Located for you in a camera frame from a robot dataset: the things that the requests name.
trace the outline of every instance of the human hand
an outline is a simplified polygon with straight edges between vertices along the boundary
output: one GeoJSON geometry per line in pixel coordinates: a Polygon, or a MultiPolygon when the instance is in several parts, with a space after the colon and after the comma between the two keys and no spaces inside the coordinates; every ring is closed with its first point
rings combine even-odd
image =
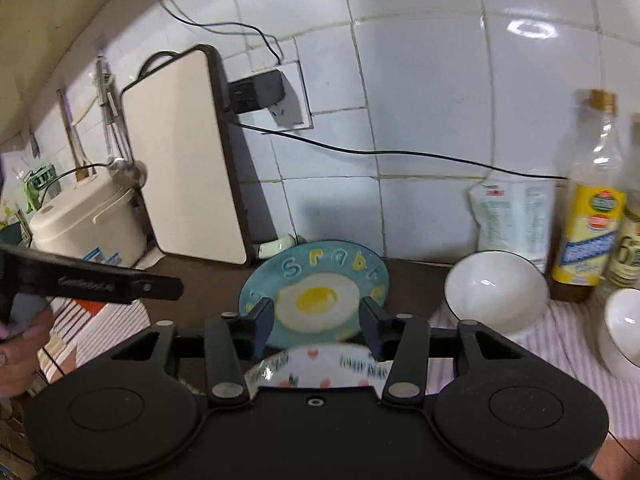
{"type": "MultiPolygon", "coordinates": [[[[49,342],[52,327],[53,311],[48,306],[27,330],[0,344],[0,397],[14,397],[31,386],[40,367],[38,350],[49,342]]],[[[0,323],[0,338],[7,335],[7,327],[0,323]]]]}

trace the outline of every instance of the bottle label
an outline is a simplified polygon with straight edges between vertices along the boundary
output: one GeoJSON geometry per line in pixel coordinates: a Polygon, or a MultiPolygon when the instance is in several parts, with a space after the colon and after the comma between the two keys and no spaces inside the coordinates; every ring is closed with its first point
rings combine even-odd
{"type": "Polygon", "coordinates": [[[597,285],[625,205],[625,194],[610,187],[578,184],[551,272],[556,282],[597,285]]]}
{"type": "Polygon", "coordinates": [[[633,285],[640,276],[640,215],[625,207],[606,277],[621,286],[633,285]]]}

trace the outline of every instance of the metal screw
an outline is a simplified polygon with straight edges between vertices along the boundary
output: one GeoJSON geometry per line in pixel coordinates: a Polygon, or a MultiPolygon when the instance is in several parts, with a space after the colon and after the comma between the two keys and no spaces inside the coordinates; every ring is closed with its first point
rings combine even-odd
{"type": "Polygon", "coordinates": [[[420,388],[413,383],[393,383],[388,391],[396,399],[411,399],[420,394],[420,388]]]}
{"type": "Polygon", "coordinates": [[[244,388],[237,383],[218,383],[211,389],[211,393],[219,399],[235,399],[243,391],[244,388]]]}
{"type": "Polygon", "coordinates": [[[306,402],[309,406],[313,406],[314,408],[318,408],[319,406],[324,405],[324,399],[320,397],[312,397],[306,402]]]}

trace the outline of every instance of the outlet plate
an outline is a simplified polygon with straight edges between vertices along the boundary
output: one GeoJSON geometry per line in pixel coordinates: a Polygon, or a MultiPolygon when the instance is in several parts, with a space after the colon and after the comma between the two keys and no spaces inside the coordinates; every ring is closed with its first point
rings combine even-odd
{"type": "Polygon", "coordinates": [[[255,73],[268,72],[269,70],[282,72],[284,99],[264,110],[256,110],[238,116],[240,122],[280,132],[312,128],[313,123],[299,62],[292,61],[255,73]]]}

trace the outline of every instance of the brown table surface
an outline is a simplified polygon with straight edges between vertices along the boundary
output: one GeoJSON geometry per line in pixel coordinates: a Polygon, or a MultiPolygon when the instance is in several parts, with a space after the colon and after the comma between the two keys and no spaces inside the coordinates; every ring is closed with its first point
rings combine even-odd
{"type": "MultiPolygon", "coordinates": [[[[449,269],[405,260],[385,263],[390,280],[385,310],[392,315],[431,316],[442,303],[449,269]]],[[[171,319],[177,326],[193,328],[202,327],[208,317],[237,310],[240,290],[253,269],[166,256],[149,271],[177,276],[184,283],[184,295],[178,301],[144,301],[151,323],[171,319]]],[[[197,360],[183,363],[181,376],[196,387],[204,387],[204,369],[197,360]]],[[[640,456],[640,441],[623,440],[622,444],[634,456],[640,456]]],[[[640,480],[640,466],[612,440],[605,442],[592,469],[604,480],[640,480]]]]}

